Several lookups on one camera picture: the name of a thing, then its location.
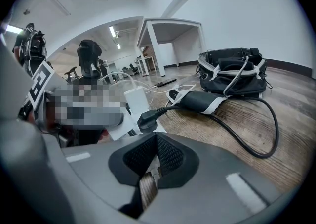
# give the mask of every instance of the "wooden floor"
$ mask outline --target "wooden floor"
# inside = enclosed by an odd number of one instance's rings
[[[182,79],[195,73],[196,66],[167,68],[166,76],[151,71],[149,76],[134,76],[134,79],[154,86],[168,78]],[[177,134],[222,147],[269,177],[281,192],[299,185],[309,170],[316,145],[316,81],[302,75],[268,68],[267,81],[273,89],[263,94],[263,99],[274,109],[279,123],[279,146],[268,159],[257,159],[247,153],[220,125],[207,117],[183,112],[169,111],[160,117],[168,133]],[[202,91],[199,80],[195,90]],[[174,83],[155,88],[168,90]],[[165,106],[166,94],[155,93],[152,108]],[[226,101],[215,114],[227,123],[251,147],[268,152],[275,136],[273,118],[261,103]]]

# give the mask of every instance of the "smartphone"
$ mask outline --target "smartphone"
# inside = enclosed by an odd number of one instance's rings
[[[157,83],[157,84],[155,84],[155,86],[156,86],[156,87],[161,87],[161,86],[164,86],[164,85],[166,85],[166,84],[175,82],[176,80],[177,80],[177,79],[175,79],[175,78],[171,78],[171,79],[165,80],[165,81],[163,81],[163,82]]]

